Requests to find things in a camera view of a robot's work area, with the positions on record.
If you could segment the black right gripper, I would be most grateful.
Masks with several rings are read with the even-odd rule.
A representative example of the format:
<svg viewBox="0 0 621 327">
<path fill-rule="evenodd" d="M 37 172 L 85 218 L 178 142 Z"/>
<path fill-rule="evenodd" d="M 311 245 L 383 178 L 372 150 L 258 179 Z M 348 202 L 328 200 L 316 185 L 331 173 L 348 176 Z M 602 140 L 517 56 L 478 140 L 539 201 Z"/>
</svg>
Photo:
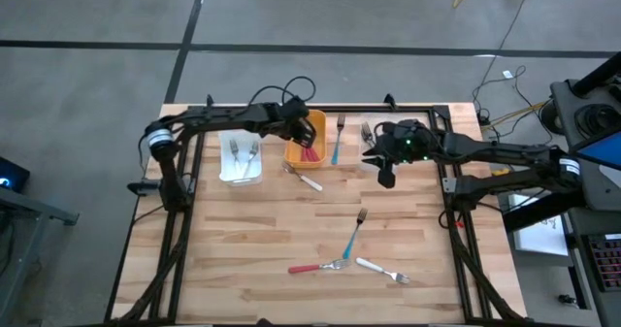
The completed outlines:
<svg viewBox="0 0 621 327">
<path fill-rule="evenodd" d="M 384 121 L 376 125 L 376 145 L 363 152 L 363 163 L 379 168 L 378 182 L 385 188 L 393 188 L 396 176 L 393 167 L 429 159 L 440 146 L 436 135 L 417 119 L 399 122 Z"/>
</svg>

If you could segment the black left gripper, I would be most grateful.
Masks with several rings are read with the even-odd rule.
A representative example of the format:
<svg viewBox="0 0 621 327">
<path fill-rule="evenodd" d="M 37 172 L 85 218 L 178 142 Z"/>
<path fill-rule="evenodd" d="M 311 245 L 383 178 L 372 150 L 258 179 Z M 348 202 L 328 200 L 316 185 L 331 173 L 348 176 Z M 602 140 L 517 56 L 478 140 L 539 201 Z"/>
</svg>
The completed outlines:
<svg viewBox="0 0 621 327">
<path fill-rule="evenodd" d="M 299 146 L 311 147 L 316 129 L 308 120 L 310 110 L 299 98 L 289 99 L 276 109 L 277 119 L 269 124 L 269 133 Z"/>
</svg>

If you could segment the orange plastic bin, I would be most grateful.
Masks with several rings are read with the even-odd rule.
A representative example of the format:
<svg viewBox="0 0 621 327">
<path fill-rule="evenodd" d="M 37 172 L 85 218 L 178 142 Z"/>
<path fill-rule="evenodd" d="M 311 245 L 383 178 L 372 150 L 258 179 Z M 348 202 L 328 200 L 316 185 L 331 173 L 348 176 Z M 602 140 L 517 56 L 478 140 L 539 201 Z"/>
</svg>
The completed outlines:
<svg viewBox="0 0 621 327">
<path fill-rule="evenodd" d="M 327 158 L 326 114 L 319 110 L 310 110 L 308 120 L 316 129 L 317 135 L 312 147 L 315 149 L 321 160 L 318 162 L 302 162 L 302 147 L 293 142 L 288 142 L 284 152 L 284 160 L 296 169 L 319 168 L 323 165 Z"/>
</svg>

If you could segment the clear plastic bin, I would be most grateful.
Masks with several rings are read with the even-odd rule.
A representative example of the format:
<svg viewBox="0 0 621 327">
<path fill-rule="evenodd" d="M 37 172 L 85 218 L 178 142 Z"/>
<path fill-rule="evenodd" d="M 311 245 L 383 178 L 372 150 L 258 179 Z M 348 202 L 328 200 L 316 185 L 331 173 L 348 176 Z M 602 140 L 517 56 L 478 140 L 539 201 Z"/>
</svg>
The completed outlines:
<svg viewBox="0 0 621 327">
<path fill-rule="evenodd" d="M 375 126 L 380 124 L 381 122 L 384 121 L 390 121 L 390 122 L 398 122 L 399 120 L 403 119 L 400 115 L 398 114 L 388 114 L 388 113 L 365 113 L 365 114 L 361 114 L 359 119 L 358 119 L 358 123 L 359 123 L 359 128 L 358 128 L 358 133 L 357 133 L 357 138 L 358 138 L 358 158 L 360 160 L 365 159 L 365 158 L 369 158 L 369 156 L 363 156 L 363 152 L 368 150 L 370 147 L 368 147 L 362 140 L 361 138 L 361 124 L 364 121 L 367 121 L 370 125 L 371 131 L 374 134 L 375 137 Z M 365 164 L 363 162 L 358 162 L 357 163 L 357 167 L 360 171 L 362 171 L 363 173 L 369 175 L 371 173 L 377 173 L 379 171 L 379 168 L 373 165 L 369 165 L 369 164 Z"/>
</svg>

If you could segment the white plastic bin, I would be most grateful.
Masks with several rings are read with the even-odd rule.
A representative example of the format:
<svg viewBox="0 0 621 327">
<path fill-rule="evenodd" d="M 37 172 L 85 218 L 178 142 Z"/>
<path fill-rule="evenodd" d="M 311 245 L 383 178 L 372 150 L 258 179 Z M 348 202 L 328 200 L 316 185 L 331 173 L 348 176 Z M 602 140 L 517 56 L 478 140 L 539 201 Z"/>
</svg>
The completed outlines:
<svg viewBox="0 0 621 327">
<path fill-rule="evenodd" d="M 219 178 L 229 186 L 246 186 L 260 183 L 263 179 L 263 165 L 261 155 L 261 138 L 258 134 L 249 133 L 245 130 L 228 130 L 218 133 L 220 142 L 220 174 Z M 235 139 L 239 147 L 239 160 L 241 175 L 237 178 L 234 168 L 234 158 L 231 153 L 229 141 Z M 253 159 L 246 177 L 243 177 L 248 153 L 254 141 L 259 142 L 259 151 Z"/>
</svg>

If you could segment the yellow floor stick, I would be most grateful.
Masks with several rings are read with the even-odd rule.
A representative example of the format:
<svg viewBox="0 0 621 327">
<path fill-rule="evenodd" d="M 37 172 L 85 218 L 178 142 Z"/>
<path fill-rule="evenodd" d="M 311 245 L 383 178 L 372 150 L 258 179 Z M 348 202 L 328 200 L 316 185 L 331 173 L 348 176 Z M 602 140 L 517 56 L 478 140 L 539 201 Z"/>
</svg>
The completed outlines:
<svg viewBox="0 0 621 327">
<path fill-rule="evenodd" d="M 481 126 L 481 130 L 482 131 L 486 131 L 486 130 L 490 130 L 492 127 L 495 127 L 498 124 L 504 123 L 505 121 L 508 121 L 514 117 L 518 117 L 521 116 L 523 114 L 531 114 L 533 112 L 535 112 L 538 109 L 541 109 L 544 105 L 546 104 L 546 102 L 539 102 L 535 105 L 529 106 L 527 108 L 509 113 L 509 114 L 505 114 L 503 116 L 500 116 L 498 118 L 494 118 L 492 119 L 489 123 L 485 123 Z"/>
</svg>

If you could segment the white paper sheet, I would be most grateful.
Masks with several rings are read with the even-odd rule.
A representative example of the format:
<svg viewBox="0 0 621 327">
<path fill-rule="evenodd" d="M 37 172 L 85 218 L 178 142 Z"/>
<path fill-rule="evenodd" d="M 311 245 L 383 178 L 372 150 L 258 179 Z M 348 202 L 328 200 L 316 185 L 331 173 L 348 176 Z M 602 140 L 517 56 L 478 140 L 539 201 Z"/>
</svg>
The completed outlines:
<svg viewBox="0 0 621 327">
<path fill-rule="evenodd" d="M 517 250 L 564 257 L 569 255 L 561 215 L 547 218 L 535 225 L 514 231 L 511 235 Z"/>
</svg>

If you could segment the gray equipment cart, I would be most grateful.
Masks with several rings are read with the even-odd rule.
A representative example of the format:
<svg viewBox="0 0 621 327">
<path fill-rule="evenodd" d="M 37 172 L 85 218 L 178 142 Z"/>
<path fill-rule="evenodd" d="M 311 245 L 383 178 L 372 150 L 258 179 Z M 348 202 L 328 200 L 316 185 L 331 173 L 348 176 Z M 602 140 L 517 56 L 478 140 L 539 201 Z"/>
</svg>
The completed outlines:
<svg viewBox="0 0 621 327">
<path fill-rule="evenodd" d="M 543 126 L 565 136 L 568 147 L 598 135 L 587 127 L 586 112 L 605 107 L 613 112 L 610 128 L 621 131 L 621 51 L 581 80 L 550 85 L 551 102 L 541 110 Z M 505 217 L 509 232 L 564 212 L 570 213 L 573 238 L 585 264 L 586 277 L 603 327 L 621 327 L 621 291 L 602 292 L 589 259 L 586 237 L 621 233 L 621 171 L 582 158 L 582 188 L 550 194 Z"/>
</svg>

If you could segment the blue laptop screen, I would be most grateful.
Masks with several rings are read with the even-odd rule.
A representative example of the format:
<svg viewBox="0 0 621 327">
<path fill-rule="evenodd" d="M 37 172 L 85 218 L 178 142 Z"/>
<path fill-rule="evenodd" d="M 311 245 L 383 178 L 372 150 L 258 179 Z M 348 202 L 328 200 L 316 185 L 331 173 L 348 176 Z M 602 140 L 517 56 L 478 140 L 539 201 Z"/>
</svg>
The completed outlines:
<svg viewBox="0 0 621 327">
<path fill-rule="evenodd" d="M 621 131 L 592 137 L 572 147 L 572 154 L 621 171 Z"/>
</svg>

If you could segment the backlit keyboard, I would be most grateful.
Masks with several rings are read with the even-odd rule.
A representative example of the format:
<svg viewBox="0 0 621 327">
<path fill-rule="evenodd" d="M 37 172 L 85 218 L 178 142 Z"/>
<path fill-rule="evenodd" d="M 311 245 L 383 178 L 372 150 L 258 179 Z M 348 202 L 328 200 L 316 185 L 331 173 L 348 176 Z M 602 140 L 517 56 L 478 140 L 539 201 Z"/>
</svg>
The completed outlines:
<svg viewBox="0 0 621 327">
<path fill-rule="evenodd" d="M 621 291 L 621 233 L 589 235 L 586 244 L 600 290 Z"/>
</svg>

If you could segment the gray side table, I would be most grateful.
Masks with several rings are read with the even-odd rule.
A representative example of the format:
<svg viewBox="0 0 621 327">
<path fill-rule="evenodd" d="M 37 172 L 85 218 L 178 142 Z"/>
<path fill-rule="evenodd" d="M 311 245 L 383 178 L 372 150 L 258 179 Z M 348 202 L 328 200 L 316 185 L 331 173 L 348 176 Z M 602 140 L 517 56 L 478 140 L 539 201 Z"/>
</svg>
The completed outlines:
<svg viewBox="0 0 621 327">
<path fill-rule="evenodd" d="M 15 217 L 30 218 L 33 226 L 19 242 L 15 236 L 14 252 L 7 271 L 0 275 L 0 326 L 8 326 L 31 264 L 39 252 L 50 220 L 74 226 L 79 215 L 31 199 L 23 194 L 0 188 L 0 205 L 8 207 Z"/>
</svg>

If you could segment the black device with blue light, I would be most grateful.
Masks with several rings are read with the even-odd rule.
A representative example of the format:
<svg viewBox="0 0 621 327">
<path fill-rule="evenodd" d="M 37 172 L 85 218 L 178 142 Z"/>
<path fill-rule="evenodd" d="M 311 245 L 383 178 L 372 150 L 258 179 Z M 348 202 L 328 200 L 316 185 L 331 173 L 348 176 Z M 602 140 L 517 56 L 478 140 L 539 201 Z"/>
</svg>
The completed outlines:
<svg viewBox="0 0 621 327">
<path fill-rule="evenodd" d="M 28 170 L 0 156 L 0 188 L 21 193 L 29 177 Z"/>
</svg>

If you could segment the black metal frame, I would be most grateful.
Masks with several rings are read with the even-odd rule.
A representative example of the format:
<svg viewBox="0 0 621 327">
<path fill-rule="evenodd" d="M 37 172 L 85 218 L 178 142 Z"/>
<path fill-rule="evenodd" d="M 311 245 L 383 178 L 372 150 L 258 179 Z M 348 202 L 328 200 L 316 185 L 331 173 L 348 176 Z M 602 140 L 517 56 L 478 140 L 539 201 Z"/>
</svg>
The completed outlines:
<svg viewBox="0 0 621 327">
<path fill-rule="evenodd" d="M 179 172 L 193 206 L 161 209 L 157 195 L 140 199 L 106 317 L 129 323 L 231 327 L 267 319 L 275 324 L 461 324 L 494 317 L 496 309 L 455 256 L 439 223 L 441 179 L 433 162 L 403 165 L 392 189 L 376 173 L 360 171 L 358 119 L 398 114 L 479 137 L 470 104 L 325 104 L 327 156 L 337 119 L 345 113 L 337 165 L 324 162 L 300 174 L 315 191 L 282 168 L 285 143 L 262 143 L 263 179 L 247 186 L 220 180 L 217 133 L 189 141 Z M 342 259 L 362 208 L 350 265 L 340 270 L 289 274 L 289 267 Z M 357 257 L 410 278 L 400 284 L 364 268 Z"/>
</svg>

